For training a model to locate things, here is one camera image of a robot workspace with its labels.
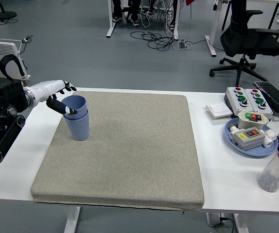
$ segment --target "robotic arm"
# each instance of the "robotic arm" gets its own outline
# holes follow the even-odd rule
[[[25,117],[18,115],[28,107],[34,108],[39,102],[46,101],[47,106],[61,114],[73,115],[77,111],[70,109],[56,99],[56,93],[76,91],[69,82],[63,80],[41,82],[33,86],[23,86],[21,80],[12,79],[6,74],[5,66],[17,59],[10,54],[0,61],[0,70],[10,82],[0,85],[0,162],[12,146],[25,124]]]

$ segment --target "black stand base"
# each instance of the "black stand base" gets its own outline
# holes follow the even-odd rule
[[[0,12],[0,20],[7,20],[16,17],[17,14],[13,11]]]

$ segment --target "power plug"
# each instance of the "power plug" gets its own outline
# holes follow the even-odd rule
[[[30,37],[25,37],[24,39],[22,39],[22,43],[29,43],[31,41]]]
[[[186,45],[185,41],[184,40],[181,40],[179,43],[178,43],[178,48],[180,50],[184,50],[184,49],[187,49],[188,46]]]

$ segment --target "red button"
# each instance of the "red button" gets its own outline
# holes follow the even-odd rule
[[[253,135],[258,135],[259,133],[256,130],[251,131]]]

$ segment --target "chair armrest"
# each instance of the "chair armrest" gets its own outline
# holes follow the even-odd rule
[[[279,30],[273,29],[255,29],[255,32],[264,35],[279,35]]]
[[[246,11],[246,14],[247,15],[260,15],[260,14],[262,14],[263,12],[262,11],[260,11],[260,10],[247,10]]]
[[[250,18],[253,15],[260,15],[260,14],[262,14],[262,11],[260,11],[260,10],[247,10],[245,12],[245,14],[246,14],[246,23],[248,23],[248,21],[250,20]]]

